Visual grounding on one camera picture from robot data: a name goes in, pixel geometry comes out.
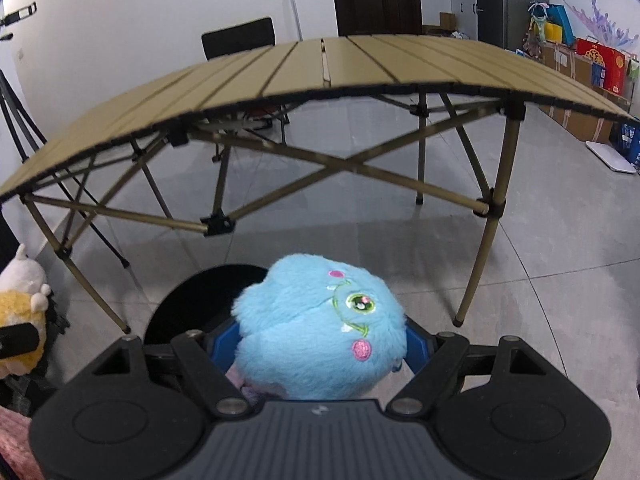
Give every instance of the folding table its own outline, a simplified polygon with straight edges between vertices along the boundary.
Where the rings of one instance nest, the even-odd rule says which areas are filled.
[[[414,93],[419,95],[417,105],[407,105],[389,97]],[[444,106],[429,108],[428,93],[440,94]],[[486,99],[454,105],[448,94]],[[239,135],[243,128],[250,127],[243,119],[247,109],[282,105],[284,112],[289,112],[311,100],[347,96],[367,96],[404,108],[417,117],[418,127],[348,158]],[[127,323],[101,298],[70,257],[73,245],[96,216],[215,236],[231,232],[244,216],[336,173],[350,171],[365,175],[416,191],[418,204],[427,194],[469,208],[486,218],[478,256],[454,318],[454,324],[460,326],[478,288],[498,222],[504,213],[518,131],[525,117],[525,102],[574,110],[602,120],[634,121],[616,105],[580,83],[532,60],[477,41],[386,35],[307,40],[218,57],[164,76],[95,107],[27,160],[0,188],[0,202],[20,196],[57,256],[105,313],[127,333],[130,332]],[[448,119],[428,124],[429,114],[443,111],[448,112]],[[466,124],[492,114],[503,114],[506,118],[494,187],[487,182],[464,128]],[[466,197],[424,181],[426,139],[450,129],[455,129],[462,140],[481,189],[481,198]],[[147,140],[140,146],[138,141],[142,139]],[[152,189],[162,205],[163,217],[109,207],[109,202],[139,171],[144,171],[150,179],[147,164],[165,147],[193,141],[224,146],[210,216],[195,221],[174,218],[155,183]],[[380,155],[416,142],[417,179],[368,164]],[[96,156],[126,144],[132,149],[130,166],[94,203],[82,200],[82,186],[73,200],[59,200],[39,193],[73,176],[81,176],[82,182],[86,182],[92,171],[122,162],[121,157],[116,157],[96,163]],[[223,212],[222,198],[231,147],[313,162],[322,168],[235,211]],[[72,165],[79,169],[63,171]],[[69,209],[69,225],[72,225],[74,212],[86,213],[86,219],[75,232],[60,241],[42,217],[38,204]]]

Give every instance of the tan table top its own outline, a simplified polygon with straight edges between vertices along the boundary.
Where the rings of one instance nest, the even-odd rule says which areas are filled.
[[[258,48],[179,70],[93,108],[35,153],[0,188],[0,201],[83,158],[147,137],[175,118],[344,96],[448,92],[553,105],[633,120],[546,66],[477,41],[351,36]]]

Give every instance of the white plush toy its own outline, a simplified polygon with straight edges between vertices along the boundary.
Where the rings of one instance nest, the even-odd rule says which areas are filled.
[[[49,307],[51,287],[42,266],[30,260],[21,244],[15,258],[0,273],[0,327],[31,323],[38,330],[40,344],[28,354],[0,360],[0,380],[9,374],[31,372],[44,354],[47,337],[45,312]]]

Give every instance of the pink plush blanket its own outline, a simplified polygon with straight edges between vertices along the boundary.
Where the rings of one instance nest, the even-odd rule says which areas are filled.
[[[30,423],[27,417],[0,406],[0,454],[20,480],[44,480],[29,446]]]

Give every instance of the red gift box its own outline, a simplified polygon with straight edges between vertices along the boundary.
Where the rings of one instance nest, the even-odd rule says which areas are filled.
[[[604,78],[604,88],[617,95],[622,95],[625,84],[626,59],[624,54],[615,48],[604,46],[593,41],[578,38],[575,51],[580,56],[586,56],[596,63],[604,65],[607,73]]]

